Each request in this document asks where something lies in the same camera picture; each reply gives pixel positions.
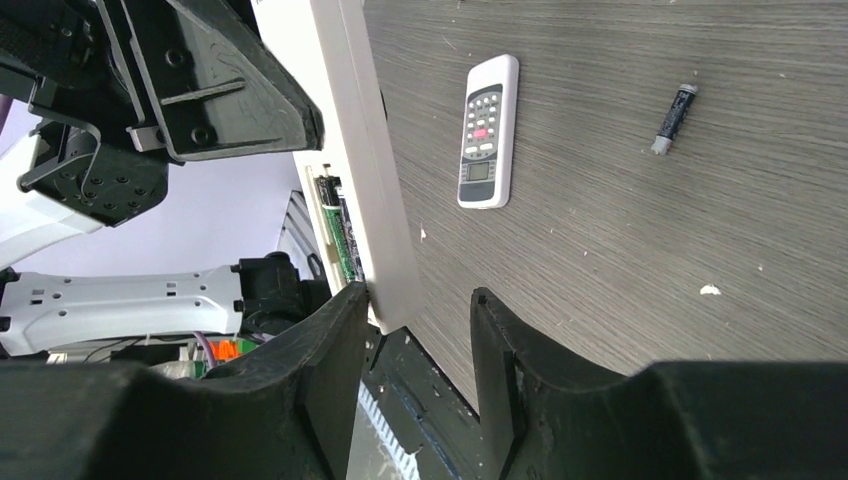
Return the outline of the small white remote control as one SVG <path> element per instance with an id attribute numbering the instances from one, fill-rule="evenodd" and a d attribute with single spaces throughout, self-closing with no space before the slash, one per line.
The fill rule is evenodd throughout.
<path id="1" fill-rule="evenodd" d="M 468 72 L 457 187 L 466 209 L 505 206 L 511 193 L 520 64 L 501 54 Z"/>

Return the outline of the green black battery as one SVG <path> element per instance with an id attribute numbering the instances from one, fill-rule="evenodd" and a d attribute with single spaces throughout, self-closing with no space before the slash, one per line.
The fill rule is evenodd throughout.
<path id="1" fill-rule="evenodd" d="M 333 245 L 340 261 L 342 276 L 346 283 L 358 281 L 359 276 L 348 247 L 341 203 L 336 189 L 339 184 L 338 178 L 319 176 L 315 179 L 315 184 L 320 197 L 325 222 L 329 228 Z"/>

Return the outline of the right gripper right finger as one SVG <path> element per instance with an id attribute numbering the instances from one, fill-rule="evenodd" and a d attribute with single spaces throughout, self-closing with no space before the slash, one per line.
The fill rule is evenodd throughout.
<path id="1" fill-rule="evenodd" d="M 626 376 L 470 302 L 489 479 L 843 479 L 843 362 L 661 361 Z"/>

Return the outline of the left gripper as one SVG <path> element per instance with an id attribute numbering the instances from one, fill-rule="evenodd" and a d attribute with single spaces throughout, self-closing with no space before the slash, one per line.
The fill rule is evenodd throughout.
<path id="1" fill-rule="evenodd" d="M 4 1 L 1 92 L 40 117 L 17 181 L 109 227 L 171 158 L 319 151 L 319 107 L 229 1 Z"/>

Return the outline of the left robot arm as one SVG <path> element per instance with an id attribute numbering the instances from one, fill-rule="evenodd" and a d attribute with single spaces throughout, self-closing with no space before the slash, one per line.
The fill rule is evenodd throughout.
<path id="1" fill-rule="evenodd" d="M 282 252 L 173 275 L 15 264 L 155 208 L 173 165 L 318 150 L 321 112 L 255 1 L 5 1 L 1 93 L 39 124 L 1 159 L 1 352 L 146 335 L 278 334 L 330 297 Z"/>

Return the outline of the black battery upper left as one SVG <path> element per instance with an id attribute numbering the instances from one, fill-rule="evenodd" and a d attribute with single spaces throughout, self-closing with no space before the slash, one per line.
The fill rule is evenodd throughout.
<path id="1" fill-rule="evenodd" d="M 692 84 L 681 84 L 672 104 L 655 135 L 651 151 L 655 155 L 666 155 L 691 108 L 699 88 Z"/>

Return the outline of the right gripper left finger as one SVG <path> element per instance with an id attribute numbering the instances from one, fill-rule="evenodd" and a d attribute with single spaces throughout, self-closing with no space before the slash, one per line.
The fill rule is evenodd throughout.
<path id="1" fill-rule="evenodd" d="M 201 379 L 132 362 L 1 366 L 5 479 L 342 479 L 364 362 L 368 291 Z"/>

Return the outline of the long white remote control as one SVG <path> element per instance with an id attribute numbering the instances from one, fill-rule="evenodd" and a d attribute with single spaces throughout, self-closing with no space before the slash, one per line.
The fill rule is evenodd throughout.
<path id="1" fill-rule="evenodd" d="M 255 1 L 261 39 L 318 106 L 320 151 L 293 155 L 333 293 L 346 284 L 315 180 L 340 179 L 370 295 L 369 322 L 388 335 L 418 317 L 423 288 L 359 1 Z"/>

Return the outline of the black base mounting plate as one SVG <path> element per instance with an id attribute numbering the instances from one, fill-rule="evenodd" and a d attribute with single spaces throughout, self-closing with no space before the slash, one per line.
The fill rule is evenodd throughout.
<path id="1" fill-rule="evenodd" d="M 482 479 L 479 416 L 407 328 L 367 330 L 359 406 L 392 479 Z"/>

